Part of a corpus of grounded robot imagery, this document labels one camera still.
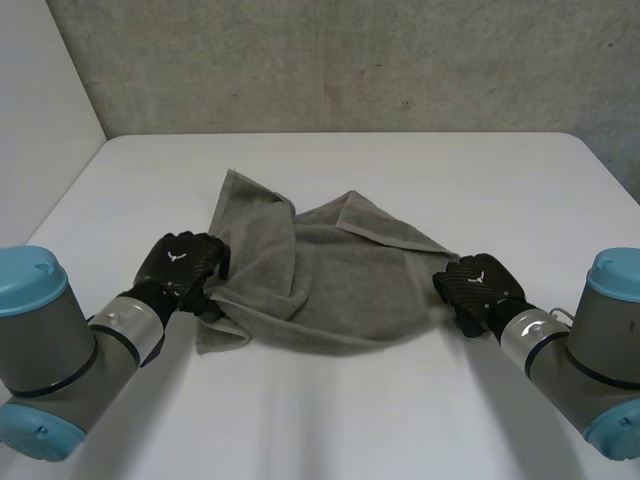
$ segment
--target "gray towel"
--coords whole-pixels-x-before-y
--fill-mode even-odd
[[[451,319],[431,277],[457,255],[357,192],[296,215],[283,196],[229,171],[209,232],[231,247],[231,274],[205,288],[225,316],[199,323],[198,353],[255,336],[348,355]]]

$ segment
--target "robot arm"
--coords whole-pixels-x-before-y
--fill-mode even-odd
[[[226,279],[229,262],[215,237],[166,235],[133,288],[87,322],[51,252],[0,250],[0,379],[12,394],[0,407],[0,441],[36,459],[66,459],[160,353],[173,312],[216,311],[203,286],[216,269]]]
[[[600,253],[571,328],[527,303],[490,255],[434,276],[467,337],[491,331],[505,355],[607,458],[640,457],[640,250]]]

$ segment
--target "white table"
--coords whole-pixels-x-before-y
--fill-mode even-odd
[[[85,313],[96,312],[159,236],[207,229],[227,168],[298,211],[356,189],[452,250],[496,255],[545,308],[575,309],[598,251],[640,244],[636,202],[582,142],[554,133],[123,137],[31,243],[56,253]],[[353,358],[255,342],[199,357],[194,331],[193,317],[171,321],[162,355],[68,461],[3,448],[0,479],[640,475],[640,463],[586,444],[493,339],[444,328]]]

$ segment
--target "light blue joint cap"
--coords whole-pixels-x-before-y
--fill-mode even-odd
[[[597,417],[585,428],[584,439],[611,460],[640,457],[640,398]]]
[[[85,438],[74,424],[42,410],[13,403],[0,407],[0,441],[36,460],[61,462]]]
[[[46,248],[0,248],[0,317],[43,307],[66,290],[67,273]]]
[[[600,252],[587,283],[607,297],[640,303],[640,249],[610,248]]]

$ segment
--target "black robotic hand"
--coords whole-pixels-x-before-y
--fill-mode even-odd
[[[433,276],[433,284],[442,301],[453,307],[456,325],[469,338],[493,330],[499,339],[504,328],[503,319],[511,318],[511,312],[496,315],[496,310],[528,306],[524,290],[517,280],[498,260],[486,253],[463,257],[459,263],[449,263],[445,272]],[[494,323],[498,325],[493,328],[492,317],[496,316],[499,318]]]
[[[200,315],[209,303],[205,282],[216,268],[221,280],[229,276],[231,251],[222,240],[199,233],[168,233],[156,242],[142,263],[134,285],[154,282],[175,298],[178,310]]]
[[[165,328],[176,310],[195,315],[212,310],[215,317],[220,317],[222,312],[207,298],[203,288],[216,268],[220,279],[226,280],[230,262],[231,250],[214,236],[168,233],[156,242],[142,262],[133,288],[121,295],[136,298],[151,307]],[[142,367],[160,354],[164,339],[163,335]]]

